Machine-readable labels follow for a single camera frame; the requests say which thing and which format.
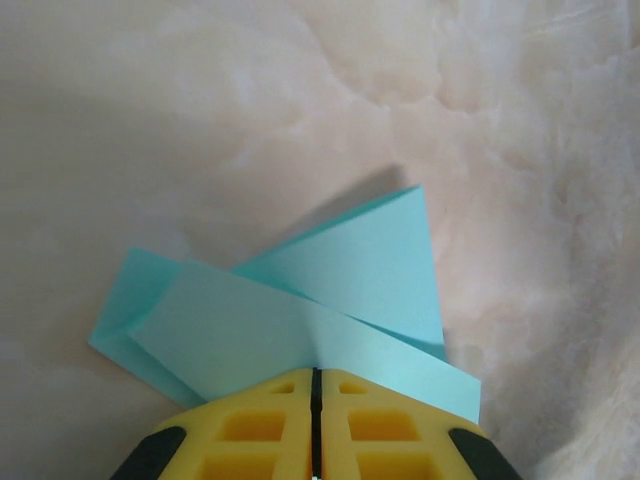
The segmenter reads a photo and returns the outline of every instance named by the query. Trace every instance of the black plastic part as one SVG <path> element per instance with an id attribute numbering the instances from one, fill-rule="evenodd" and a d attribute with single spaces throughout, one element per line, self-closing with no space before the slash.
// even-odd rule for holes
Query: black plastic part
<path id="1" fill-rule="evenodd" d="M 311 376 L 311 472 L 322 478 L 322 370 Z"/>
<path id="2" fill-rule="evenodd" d="M 449 430 L 449 437 L 478 480 L 522 480 L 488 438 L 464 428 Z"/>
<path id="3" fill-rule="evenodd" d="M 145 437 L 111 480 L 157 480 L 186 436 L 184 428 L 169 427 Z"/>

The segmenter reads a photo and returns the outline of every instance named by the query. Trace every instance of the yellow plastic piece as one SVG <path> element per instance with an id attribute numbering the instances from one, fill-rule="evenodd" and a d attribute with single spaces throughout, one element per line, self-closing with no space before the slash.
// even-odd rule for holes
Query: yellow plastic piece
<path id="1" fill-rule="evenodd" d="M 187 436 L 161 480 L 309 480 L 311 370 L 295 370 L 158 425 Z"/>
<path id="2" fill-rule="evenodd" d="M 342 370 L 322 399 L 323 480 L 476 480 L 448 431 L 477 425 Z"/>

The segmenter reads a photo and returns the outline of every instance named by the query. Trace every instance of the folded paper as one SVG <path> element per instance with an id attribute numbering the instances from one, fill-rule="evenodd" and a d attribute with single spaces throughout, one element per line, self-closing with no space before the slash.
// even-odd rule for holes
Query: folded paper
<path id="1" fill-rule="evenodd" d="M 233 272 L 315 300 L 446 360 L 421 187 L 366 203 Z"/>
<path id="2" fill-rule="evenodd" d="M 131 335 L 206 400 L 318 366 L 478 421 L 475 378 L 317 302 L 196 262 Z"/>
<path id="3" fill-rule="evenodd" d="M 131 249 L 89 344 L 180 405 L 194 407 L 204 402 L 202 397 L 129 337 L 129 329 L 160 301 L 179 271 L 179 263 Z"/>

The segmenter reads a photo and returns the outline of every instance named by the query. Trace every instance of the table surface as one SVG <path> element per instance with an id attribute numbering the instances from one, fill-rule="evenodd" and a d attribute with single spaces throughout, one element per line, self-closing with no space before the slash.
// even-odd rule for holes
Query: table surface
<path id="1" fill-rule="evenodd" d="M 232 266 L 425 187 L 454 364 L 525 478 L 640 469 L 637 0 L 5 0 L 0 477 L 179 408 L 86 339 L 127 248 Z"/>

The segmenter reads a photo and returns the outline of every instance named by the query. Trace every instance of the beige surface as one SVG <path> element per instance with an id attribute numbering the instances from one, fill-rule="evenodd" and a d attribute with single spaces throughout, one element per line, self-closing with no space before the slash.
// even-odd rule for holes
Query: beige surface
<path id="1" fill-rule="evenodd" d="M 526 478 L 640 451 L 632 0 L 0 2 L 0 477 L 176 407 L 85 339 L 126 248 L 229 266 L 423 183 L 451 357 Z"/>

